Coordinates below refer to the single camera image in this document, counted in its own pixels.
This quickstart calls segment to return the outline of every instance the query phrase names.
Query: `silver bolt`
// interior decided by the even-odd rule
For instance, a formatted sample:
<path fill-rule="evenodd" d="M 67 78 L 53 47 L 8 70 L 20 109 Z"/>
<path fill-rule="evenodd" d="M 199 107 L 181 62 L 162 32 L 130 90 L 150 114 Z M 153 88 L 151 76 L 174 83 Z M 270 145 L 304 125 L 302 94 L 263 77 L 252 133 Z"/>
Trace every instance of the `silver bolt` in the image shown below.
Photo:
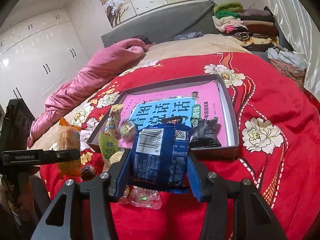
<path fill-rule="evenodd" d="M 73 179 L 68 179 L 68 180 L 66 181 L 66 185 L 67 185 L 67 186 L 71 186 L 73 183 L 74 183 Z"/>
<path fill-rule="evenodd" d="M 251 185 L 251 180 L 249 180 L 249 179 L 243 179 L 242 182 L 243 182 L 243 184 L 245 184 L 247 186 Z"/>
<path fill-rule="evenodd" d="M 210 179 L 214 179 L 214 178 L 217 177 L 217 173 L 211 171 L 211 172 L 208 173 L 208 177 L 209 177 Z"/>
<path fill-rule="evenodd" d="M 102 178 L 102 179 L 106 179 L 108 177 L 109 177 L 109 173 L 107 173 L 107 172 L 103 172 L 100 174 L 100 178 Z"/>

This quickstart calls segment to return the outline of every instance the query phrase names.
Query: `gray headboard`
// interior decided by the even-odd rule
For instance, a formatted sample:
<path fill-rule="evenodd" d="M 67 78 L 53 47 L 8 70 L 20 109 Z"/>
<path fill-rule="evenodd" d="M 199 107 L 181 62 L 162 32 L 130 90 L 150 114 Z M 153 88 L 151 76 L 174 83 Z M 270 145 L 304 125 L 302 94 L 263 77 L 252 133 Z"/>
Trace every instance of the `gray headboard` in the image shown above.
<path fill-rule="evenodd" d="M 219 34 L 212 21 L 212 0 L 182 4 L 147 14 L 124 23 L 103 35 L 102 42 L 108 47 L 115 42 L 141 35 L 151 41 L 173 41 L 177 34 L 202 31 L 204 34 Z"/>

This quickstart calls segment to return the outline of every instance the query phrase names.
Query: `green folded towel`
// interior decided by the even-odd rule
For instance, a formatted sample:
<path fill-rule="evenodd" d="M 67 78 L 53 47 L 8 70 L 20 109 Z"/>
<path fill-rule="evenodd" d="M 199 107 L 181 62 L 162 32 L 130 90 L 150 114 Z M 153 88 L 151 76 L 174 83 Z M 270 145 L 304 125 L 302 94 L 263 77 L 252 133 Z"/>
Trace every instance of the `green folded towel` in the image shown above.
<path fill-rule="evenodd" d="M 240 18 L 240 16 L 237 13 L 229 12 L 229 11 L 217 11 L 215 14 L 213 14 L 218 19 L 221 19 L 222 17 L 227 16 L 233 16 L 234 18 Z"/>
<path fill-rule="evenodd" d="M 244 12 L 244 9 L 239 2 L 229 2 L 215 6 L 213 11 L 214 13 L 217 11 Z"/>

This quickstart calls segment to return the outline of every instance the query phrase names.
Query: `curtain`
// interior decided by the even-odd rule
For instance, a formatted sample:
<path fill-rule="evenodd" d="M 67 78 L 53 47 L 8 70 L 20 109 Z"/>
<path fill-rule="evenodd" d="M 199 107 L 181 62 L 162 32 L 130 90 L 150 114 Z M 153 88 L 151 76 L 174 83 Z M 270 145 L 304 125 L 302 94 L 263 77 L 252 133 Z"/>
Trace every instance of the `curtain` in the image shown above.
<path fill-rule="evenodd" d="M 299 0 L 264 0 L 293 49 L 307 63 L 304 87 L 320 102 L 320 32 Z"/>

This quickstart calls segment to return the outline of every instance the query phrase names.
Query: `floral blanket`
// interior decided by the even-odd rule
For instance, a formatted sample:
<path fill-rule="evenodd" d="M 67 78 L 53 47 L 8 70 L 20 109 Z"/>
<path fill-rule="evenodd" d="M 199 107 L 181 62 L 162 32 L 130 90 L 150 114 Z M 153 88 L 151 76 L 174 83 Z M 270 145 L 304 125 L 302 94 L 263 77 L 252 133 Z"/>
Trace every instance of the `floral blanket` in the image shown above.
<path fill-rule="evenodd" d="M 153 61 L 123 72 L 76 114 L 81 162 L 103 168 L 100 154 L 86 144 L 93 129 L 126 89 L 201 74 L 225 81 L 238 120 L 240 147 L 235 161 L 207 161 L 225 179 L 249 178 L 271 206 L 289 240 L 300 240 L 320 211 L 320 123 L 315 107 L 289 78 L 256 55 L 226 52 Z M 63 180 L 55 164 L 40 170 L 51 198 Z M 119 239 L 198 239 L 205 203 L 192 195 L 161 192 L 162 207 L 148 210 L 111 204 Z M 84 216 L 89 223 L 89 216 Z M 228 237 L 233 203 L 228 202 Z"/>

